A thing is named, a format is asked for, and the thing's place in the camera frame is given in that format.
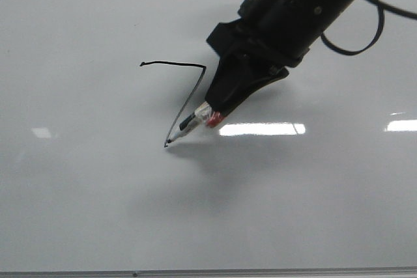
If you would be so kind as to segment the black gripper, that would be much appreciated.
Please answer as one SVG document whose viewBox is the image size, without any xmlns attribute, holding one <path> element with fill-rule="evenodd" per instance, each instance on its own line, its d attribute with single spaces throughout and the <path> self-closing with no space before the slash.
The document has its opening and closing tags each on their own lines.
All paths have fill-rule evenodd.
<svg viewBox="0 0 417 278">
<path fill-rule="evenodd" d="M 256 5 L 256 0 L 244 0 L 238 10 L 239 19 L 217 24 L 207 38 L 207 44 L 220 61 L 205 101 L 214 111 L 224 111 L 225 117 L 253 93 L 289 75 L 286 67 L 274 74 L 268 70 L 265 75 L 255 75 L 250 55 L 260 61 L 293 68 L 309 51 L 309 44 L 303 38 L 297 40 L 295 35 L 285 33 L 290 29 L 288 25 L 280 31 L 260 31 L 256 22 L 251 21 L 255 13 L 265 11 Z"/>
</svg>

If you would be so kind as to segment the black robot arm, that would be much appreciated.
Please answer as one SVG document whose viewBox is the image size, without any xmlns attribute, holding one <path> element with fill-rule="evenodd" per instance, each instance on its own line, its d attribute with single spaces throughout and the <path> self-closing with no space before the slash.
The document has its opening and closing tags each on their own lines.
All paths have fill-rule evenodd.
<svg viewBox="0 0 417 278">
<path fill-rule="evenodd" d="M 220 60 L 205 95 L 226 117 L 247 97 L 285 79 L 309 47 L 354 0 L 245 0 L 239 19 L 207 38 Z"/>
</svg>

